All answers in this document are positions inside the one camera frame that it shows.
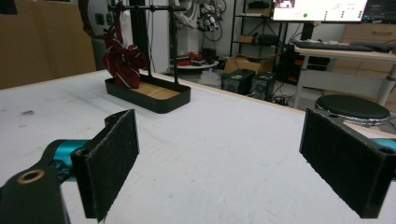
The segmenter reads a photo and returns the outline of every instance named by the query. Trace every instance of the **tray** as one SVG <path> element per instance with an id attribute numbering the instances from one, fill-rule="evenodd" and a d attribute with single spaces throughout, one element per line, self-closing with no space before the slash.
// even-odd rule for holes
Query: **tray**
<path id="1" fill-rule="evenodd" d="M 190 101 L 191 87 L 156 77 L 140 75 L 139 89 L 126 89 L 105 80 L 107 93 L 159 114 L 168 113 Z"/>

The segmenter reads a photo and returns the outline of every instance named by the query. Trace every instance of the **stool seat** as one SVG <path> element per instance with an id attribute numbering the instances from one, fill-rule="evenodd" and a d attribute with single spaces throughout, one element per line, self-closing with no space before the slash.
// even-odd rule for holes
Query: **stool seat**
<path id="1" fill-rule="evenodd" d="M 374 126 L 387 122 L 390 112 L 382 105 L 349 95 L 325 95 L 316 101 L 316 108 L 327 110 L 359 125 Z"/>

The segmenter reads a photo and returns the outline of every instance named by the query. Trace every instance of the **black box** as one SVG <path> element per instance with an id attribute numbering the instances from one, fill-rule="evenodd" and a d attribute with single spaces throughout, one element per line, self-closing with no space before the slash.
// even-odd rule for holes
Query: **black box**
<path id="1" fill-rule="evenodd" d="M 248 95 L 251 79 L 254 75 L 254 71 L 247 69 L 238 69 L 230 74 L 223 74 L 221 75 L 221 89 L 241 95 Z"/>
<path id="2" fill-rule="evenodd" d="M 260 72 L 251 79 L 252 97 L 271 102 L 274 95 L 275 73 Z"/>

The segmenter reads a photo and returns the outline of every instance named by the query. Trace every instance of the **white table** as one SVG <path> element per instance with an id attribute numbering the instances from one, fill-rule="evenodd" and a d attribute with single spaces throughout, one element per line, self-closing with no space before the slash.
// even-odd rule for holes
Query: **white table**
<path id="1" fill-rule="evenodd" d="M 134 108 L 141 152 L 106 223 L 395 223 L 394 182 L 379 219 L 360 219 L 306 162 L 304 112 L 181 80 L 191 102 L 155 114 L 108 95 L 109 77 L 0 91 L 0 185 L 53 140 L 92 139 L 105 117 Z M 96 222 L 84 217 L 77 183 L 62 190 L 72 223 Z"/>
<path id="2" fill-rule="evenodd" d="M 353 80 L 355 80 L 357 84 L 355 86 L 349 85 L 345 89 L 345 91 L 352 91 L 352 89 L 357 89 L 356 91 L 360 93 L 360 91 L 364 92 L 364 90 L 366 89 L 368 90 L 368 95 L 372 95 L 373 92 L 375 92 L 375 95 L 377 95 L 377 102 L 380 105 L 384 105 L 389 97 L 389 93 L 391 92 L 391 90 L 393 89 L 396 83 L 396 55 L 391 53 L 326 50 L 326 49 L 300 49 L 298 47 L 295 47 L 294 51 L 305 56 L 304 64 L 302 66 L 302 76 L 304 74 L 308 74 L 311 77 L 319 79 L 317 84 L 318 89 L 321 89 L 323 85 L 334 85 L 335 88 L 339 88 L 339 85 L 343 84 L 343 81 L 347 80 L 348 82 L 353 82 Z M 392 63 L 393 66 L 389 75 L 386 78 L 360 77 L 360 76 L 352 76 L 352 75 L 344 75 L 344 74 L 335 74 L 332 72 L 307 70 L 308 60 L 310 56 L 368 61 L 368 62 L 376 62 L 376 63 Z M 300 82 L 297 83 L 293 108 L 297 108 L 297 105 L 299 103 L 302 85 L 303 84 Z M 315 88 L 315 86 L 316 86 L 315 80 L 310 82 L 310 87 Z"/>

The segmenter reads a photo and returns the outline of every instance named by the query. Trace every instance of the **monitor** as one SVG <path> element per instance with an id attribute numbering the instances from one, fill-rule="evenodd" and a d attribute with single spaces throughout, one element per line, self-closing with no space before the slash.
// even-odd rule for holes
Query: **monitor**
<path id="1" fill-rule="evenodd" d="M 367 0 L 272 0 L 272 21 L 359 23 Z"/>
<path id="2" fill-rule="evenodd" d="M 396 23 L 396 0 L 368 0 L 362 20 Z"/>

